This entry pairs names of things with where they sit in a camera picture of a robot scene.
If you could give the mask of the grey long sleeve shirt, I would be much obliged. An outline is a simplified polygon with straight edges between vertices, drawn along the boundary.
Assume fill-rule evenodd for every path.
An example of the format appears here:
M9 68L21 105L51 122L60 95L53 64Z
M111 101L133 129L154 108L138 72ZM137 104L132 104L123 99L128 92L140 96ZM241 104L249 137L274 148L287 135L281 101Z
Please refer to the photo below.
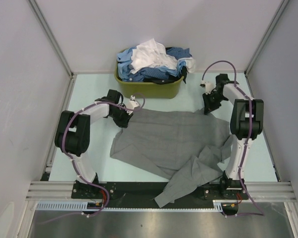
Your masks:
M168 179L154 199L162 208L218 179L232 142L228 121L213 115L142 109L116 134L110 156Z

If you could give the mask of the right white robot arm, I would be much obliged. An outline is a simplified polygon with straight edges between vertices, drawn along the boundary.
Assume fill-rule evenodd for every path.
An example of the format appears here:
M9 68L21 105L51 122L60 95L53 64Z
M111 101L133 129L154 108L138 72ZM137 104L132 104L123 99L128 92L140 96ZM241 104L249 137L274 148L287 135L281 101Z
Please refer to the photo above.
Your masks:
M230 160L220 179L219 193L231 199L238 190L244 190L244 167L253 141L263 130L264 102L247 95L237 82L231 81L227 74L216 76L216 83L202 80L204 114L220 108L222 101L233 105L230 132L233 144Z

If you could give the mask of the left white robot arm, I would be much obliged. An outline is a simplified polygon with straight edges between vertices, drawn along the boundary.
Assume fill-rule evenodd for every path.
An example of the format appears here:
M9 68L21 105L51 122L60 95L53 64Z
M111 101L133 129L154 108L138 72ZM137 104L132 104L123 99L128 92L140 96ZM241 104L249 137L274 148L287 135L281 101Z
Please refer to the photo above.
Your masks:
M110 89L106 96L77 112L65 110L61 113L54 144L69 158L77 180L84 183L82 191L87 197L95 198L100 192L97 173L87 155L90 126L99 119L111 118L116 126L126 128L134 111L140 107L134 95L124 103L123 95Z

